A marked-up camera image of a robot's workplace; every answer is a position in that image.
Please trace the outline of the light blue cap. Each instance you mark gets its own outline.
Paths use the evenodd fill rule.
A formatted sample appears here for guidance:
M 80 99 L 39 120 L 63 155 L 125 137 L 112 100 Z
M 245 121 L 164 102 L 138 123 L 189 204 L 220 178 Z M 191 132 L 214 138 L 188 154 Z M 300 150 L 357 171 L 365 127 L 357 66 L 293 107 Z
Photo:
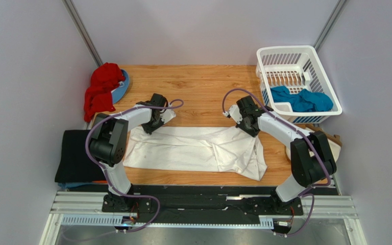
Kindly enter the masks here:
M 120 81 L 119 86 L 111 91 L 112 104 L 116 104 L 125 96 L 131 83 L 130 77 L 124 69 L 121 69 L 121 73 L 125 79 L 123 81 Z

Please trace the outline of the white printed t-shirt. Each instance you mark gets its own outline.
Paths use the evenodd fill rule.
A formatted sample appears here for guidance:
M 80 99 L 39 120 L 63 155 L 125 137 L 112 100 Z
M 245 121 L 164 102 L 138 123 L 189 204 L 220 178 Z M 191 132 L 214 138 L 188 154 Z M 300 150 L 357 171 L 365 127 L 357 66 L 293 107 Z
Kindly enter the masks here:
M 129 136 L 125 167 L 189 172 L 231 172 L 260 181 L 267 170 L 263 146 L 236 127 L 141 127 Z

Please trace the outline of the black folded t-shirt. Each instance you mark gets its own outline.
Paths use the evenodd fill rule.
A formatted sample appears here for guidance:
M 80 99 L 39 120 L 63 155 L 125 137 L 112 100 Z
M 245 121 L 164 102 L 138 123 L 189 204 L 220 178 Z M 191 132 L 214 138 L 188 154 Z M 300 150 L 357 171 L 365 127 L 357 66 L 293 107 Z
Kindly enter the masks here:
M 88 130 L 67 130 L 63 133 L 56 183 L 106 183 L 101 168 L 86 154 L 85 141 L 88 133 Z

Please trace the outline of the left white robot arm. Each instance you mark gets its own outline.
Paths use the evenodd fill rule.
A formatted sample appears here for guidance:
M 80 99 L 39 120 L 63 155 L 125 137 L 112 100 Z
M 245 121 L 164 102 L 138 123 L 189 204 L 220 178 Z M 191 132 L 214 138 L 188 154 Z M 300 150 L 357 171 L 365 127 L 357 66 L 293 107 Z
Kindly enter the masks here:
M 86 153 L 103 171 L 108 184 L 103 211 L 128 212 L 133 208 L 133 185 L 121 163 L 126 154 L 127 134 L 137 126 L 152 134 L 170 120 L 168 106 L 166 97 L 155 93 L 149 101 L 123 112 L 96 117 L 86 139 Z

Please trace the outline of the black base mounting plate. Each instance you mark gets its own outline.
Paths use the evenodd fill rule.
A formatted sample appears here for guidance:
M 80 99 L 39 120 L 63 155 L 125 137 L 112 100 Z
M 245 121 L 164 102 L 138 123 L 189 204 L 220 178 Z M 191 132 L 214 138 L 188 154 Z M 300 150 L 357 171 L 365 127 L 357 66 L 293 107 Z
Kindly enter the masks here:
M 285 204 L 273 199 L 270 186 L 179 186 L 134 185 L 134 198 L 107 193 L 103 212 L 130 213 L 138 223 L 202 225 L 256 225 L 259 216 L 286 219 L 304 214 L 295 198 Z

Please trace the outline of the blue cloth under stack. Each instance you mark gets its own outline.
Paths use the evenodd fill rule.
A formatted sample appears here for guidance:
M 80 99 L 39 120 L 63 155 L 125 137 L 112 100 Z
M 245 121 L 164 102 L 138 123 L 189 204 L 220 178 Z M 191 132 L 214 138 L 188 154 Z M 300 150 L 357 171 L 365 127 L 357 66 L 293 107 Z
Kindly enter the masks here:
M 58 186 L 62 189 L 71 189 L 80 186 L 91 185 L 91 182 L 70 182 L 70 183 L 58 183 Z

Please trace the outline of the white plastic basket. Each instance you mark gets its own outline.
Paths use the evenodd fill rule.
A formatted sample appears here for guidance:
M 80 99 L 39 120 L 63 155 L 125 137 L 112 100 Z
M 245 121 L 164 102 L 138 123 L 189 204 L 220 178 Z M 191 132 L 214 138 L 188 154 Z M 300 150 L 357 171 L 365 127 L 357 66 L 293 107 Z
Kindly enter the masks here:
M 342 108 L 315 48 L 309 45 L 263 47 L 256 52 L 256 77 L 265 105 L 294 124 L 319 124 Z M 306 89 L 327 95 L 333 107 L 326 112 L 294 112 L 289 102 L 274 102 L 271 89 L 285 86 L 290 94 Z

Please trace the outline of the teal blue t-shirt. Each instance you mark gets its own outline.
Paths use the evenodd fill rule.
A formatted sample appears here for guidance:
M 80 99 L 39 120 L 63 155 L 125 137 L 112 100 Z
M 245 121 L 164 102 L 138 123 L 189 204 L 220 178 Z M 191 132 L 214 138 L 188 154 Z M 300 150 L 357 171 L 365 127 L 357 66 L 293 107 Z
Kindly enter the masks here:
M 286 86 L 271 88 L 275 103 L 290 103 L 293 112 L 326 112 L 333 108 L 332 100 L 320 92 L 311 92 L 307 89 L 297 94 L 289 92 Z

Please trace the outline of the red t-shirt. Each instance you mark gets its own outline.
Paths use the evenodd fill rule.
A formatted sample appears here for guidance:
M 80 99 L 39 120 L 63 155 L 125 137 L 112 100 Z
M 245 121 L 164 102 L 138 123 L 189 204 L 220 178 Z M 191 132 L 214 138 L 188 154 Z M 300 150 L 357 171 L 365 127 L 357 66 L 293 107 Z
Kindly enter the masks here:
M 125 81 L 119 66 L 115 63 L 105 63 L 91 75 L 90 86 L 85 91 L 84 121 L 91 122 L 97 112 L 113 112 L 112 90 Z

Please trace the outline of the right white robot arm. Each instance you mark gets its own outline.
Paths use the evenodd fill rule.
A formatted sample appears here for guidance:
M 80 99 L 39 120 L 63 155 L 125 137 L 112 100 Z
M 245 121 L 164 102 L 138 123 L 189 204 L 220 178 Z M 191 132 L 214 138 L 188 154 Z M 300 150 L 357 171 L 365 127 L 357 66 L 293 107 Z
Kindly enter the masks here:
M 276 187 L 272 195 L 276 201 L 287 203 L 336 173 L 336 162 L 325 133 L 299 128 L 268 107 L 256 105 L 250 95 L 232 105 L 228 114 L 250 136 L 256 137 L 260 132 L 270 134 L 290 151 L 291 175 Z

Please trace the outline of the cream tote bag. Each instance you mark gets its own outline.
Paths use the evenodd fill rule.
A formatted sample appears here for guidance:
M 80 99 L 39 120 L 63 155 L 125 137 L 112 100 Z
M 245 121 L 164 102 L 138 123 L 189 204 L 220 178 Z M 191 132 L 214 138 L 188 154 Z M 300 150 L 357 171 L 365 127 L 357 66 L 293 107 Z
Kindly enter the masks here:
M 342 142 L 340 140 L 339 135 L 336 135 L 336 134 L 330 135 L 329 133 L 325 132 L 322 128 L 316 127 L 312 124 L 298 125 L 298 127 L 305 130 L 305 131 L 309 131 L 309 132 L 319 131 L 319 132 L 324 133 L 328 139 L 328 143 L 329 143 L 330 149 L 332 151 L 332 155 L 333 155 L 335 162 L 339 159 L 340 151 L 342 148 Z M 290 154 L 290 149 L 288 147 L 290 147 L 290 142 L 292 142 L 296 138 L 301 138 L 301 136 L 298 133 L 293 133 L 292 138 L 285 145 L 285 154 L 286 154 L 286 157 L 288 158 L 289 161 L 291 160 L 291 154 Z

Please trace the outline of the aluminium rail frame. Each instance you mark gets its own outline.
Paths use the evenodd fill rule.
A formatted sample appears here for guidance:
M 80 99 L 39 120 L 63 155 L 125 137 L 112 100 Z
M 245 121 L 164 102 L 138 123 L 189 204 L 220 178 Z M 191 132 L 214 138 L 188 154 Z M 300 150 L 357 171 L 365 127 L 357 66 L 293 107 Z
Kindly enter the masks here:
M 125 213 L 100 211 L 98 192 L 58 192 L 41 244 L 366 244 L 350 196 L 317 195 L 302 199 L 304 214 L 296 216 L 291 237 L 274 235 L 271 226 L 279 216 L 261 215 L 255 224 L 203 224 L 155 222 L 135 233 L 115 227 Z

